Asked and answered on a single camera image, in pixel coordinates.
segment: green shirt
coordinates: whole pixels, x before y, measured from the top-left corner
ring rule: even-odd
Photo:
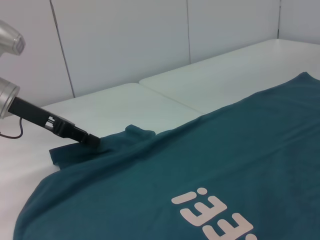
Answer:
[[[306,72],[155,135],[50,151],[14,240],[319,240],[320,82]]]

